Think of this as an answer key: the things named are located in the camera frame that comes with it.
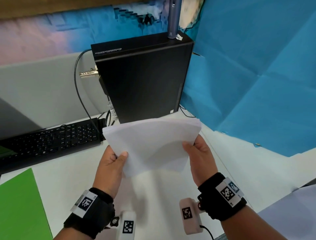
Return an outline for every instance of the creased blue paper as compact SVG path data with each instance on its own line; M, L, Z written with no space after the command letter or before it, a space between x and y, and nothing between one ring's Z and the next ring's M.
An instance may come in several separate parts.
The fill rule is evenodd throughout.
M181 104L284 156L316 147L316 1L206 1Z

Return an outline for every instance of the black keyboard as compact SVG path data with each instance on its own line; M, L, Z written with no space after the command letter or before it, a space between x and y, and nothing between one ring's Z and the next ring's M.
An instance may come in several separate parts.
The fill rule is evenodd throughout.
M104 119L92 119L100 133ZM100 145L103 140L90 120L1 140L16 154L0 158L0 174Z

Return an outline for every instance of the desk surface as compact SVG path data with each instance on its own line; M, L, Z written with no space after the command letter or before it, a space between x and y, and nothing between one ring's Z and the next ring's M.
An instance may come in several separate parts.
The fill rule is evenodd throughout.
M181 111L166 117L186 118ZM257 212L316 177L316 149L286 158L206 126L201 135L207 139L219 171L237 183ZM98 147L32 166L53 236L81 193L91 187L107 145L104 141ZM24 170L2 175L0 184ZM155 170L124 178L114 204L117 215L123 210L136 212L135 239L208 239L206 231L186 236L183 230L179 201L197 199L198 194L188 161L181 173ZM223 233L219 221L206 213L201 219L214 237ZM115 239L112 230L103 231L97 239L104 239L103 234Z

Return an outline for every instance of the sticker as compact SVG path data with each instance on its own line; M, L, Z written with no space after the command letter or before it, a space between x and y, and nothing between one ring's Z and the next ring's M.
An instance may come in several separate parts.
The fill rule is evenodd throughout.
M179 34L176 36L176 39L182 41L183 37L181 37Z
M124 221L123 233L133 233L134 221Z
M216 190L222 195L222 197L230 204L231 207L234 207L241 198L236 195L225 182L221 182Z
M182 208L182 214L185 220L193 217L190 207Z
M230 190L237 194L240 198L244 196L244 193L228 177L225 178L223 182L225 182Z
M97 196L98 195L85 190L70 211L83 218Z

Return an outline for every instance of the green folder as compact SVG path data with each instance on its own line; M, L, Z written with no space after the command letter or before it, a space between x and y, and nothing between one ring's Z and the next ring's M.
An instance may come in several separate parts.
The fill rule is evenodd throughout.
M53 239L31 168L0 185L0 239Z

